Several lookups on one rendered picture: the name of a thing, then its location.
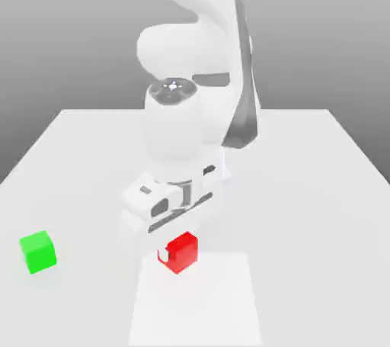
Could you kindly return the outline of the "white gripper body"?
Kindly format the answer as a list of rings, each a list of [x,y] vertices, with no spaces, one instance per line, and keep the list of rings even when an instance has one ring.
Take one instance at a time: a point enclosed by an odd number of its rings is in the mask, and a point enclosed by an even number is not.
[[[156,250],[186,232],[195,234],[208,220],[219,216],[225,206],[225,182],[211,185],[211,189],[192,207],[177,210],[153,223],[140,235],[141,250]]]

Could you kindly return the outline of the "small red cube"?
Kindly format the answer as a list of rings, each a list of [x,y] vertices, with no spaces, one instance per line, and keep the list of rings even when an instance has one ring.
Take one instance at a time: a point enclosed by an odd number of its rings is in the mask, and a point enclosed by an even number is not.
[[[168,259],[165,261],[158,252],[158,260],[177,275],[197,261],[198,239],[192,233],[185,232],[170,241],[165,250]]]

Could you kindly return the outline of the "small green cube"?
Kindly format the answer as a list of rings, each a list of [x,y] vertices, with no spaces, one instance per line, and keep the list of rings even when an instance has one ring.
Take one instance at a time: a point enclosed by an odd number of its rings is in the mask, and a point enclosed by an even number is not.
[[[31,274],[57,264],[56,250],[47,231],[40,231],[19,239],[24,261]]]

